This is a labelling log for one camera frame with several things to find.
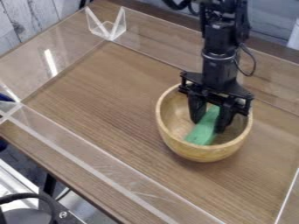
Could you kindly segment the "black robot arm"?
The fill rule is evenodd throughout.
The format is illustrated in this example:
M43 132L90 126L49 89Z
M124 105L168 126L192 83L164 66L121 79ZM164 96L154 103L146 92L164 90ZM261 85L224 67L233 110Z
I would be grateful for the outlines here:
M237 82L240 54L248 49L248 0L198 0L200 32L204 39L201 71L181 72L178 91L188 97L190 120L197 123L206 105L218 107L214 131L221 133L234 115L246 116L253 95Z

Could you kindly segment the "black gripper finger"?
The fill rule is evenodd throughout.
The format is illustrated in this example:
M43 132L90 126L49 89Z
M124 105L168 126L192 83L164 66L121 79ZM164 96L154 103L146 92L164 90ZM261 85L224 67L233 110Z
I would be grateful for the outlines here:
M218 107L218 116L214 123L214 132L217 134L222 133L225 128L230 125L234 114L236 114L234 102L232 103L226 102Z
M193 123L197 123L206 111L205 98L194 93L188 94L189 116Z

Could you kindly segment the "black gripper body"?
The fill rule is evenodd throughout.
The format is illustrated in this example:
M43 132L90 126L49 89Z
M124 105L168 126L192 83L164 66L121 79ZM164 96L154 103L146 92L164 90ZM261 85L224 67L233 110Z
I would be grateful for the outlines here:
M202 53L201 72L181 72L178 91L186 95L194 93L205 98L206 104L221 106L234 102L236 114L248 116L253 95L240 86L238 51L225 55Z

